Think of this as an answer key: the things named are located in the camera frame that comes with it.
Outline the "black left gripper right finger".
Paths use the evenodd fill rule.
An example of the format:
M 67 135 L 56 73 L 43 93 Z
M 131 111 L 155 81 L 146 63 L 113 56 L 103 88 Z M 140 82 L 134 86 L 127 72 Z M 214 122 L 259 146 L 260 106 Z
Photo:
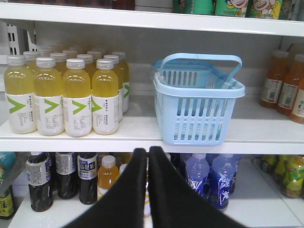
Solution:
M 149 192 L 155 228 L 242 228 L 183 180 L 160 146 L 149 148 Z

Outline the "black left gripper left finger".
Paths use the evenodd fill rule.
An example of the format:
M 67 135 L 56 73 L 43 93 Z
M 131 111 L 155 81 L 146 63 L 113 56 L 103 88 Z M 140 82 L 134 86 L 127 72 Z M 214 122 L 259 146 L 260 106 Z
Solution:
M 136 148 L 110 190 L 65 228 L 142 228 L 146 185 L 146 150 Z

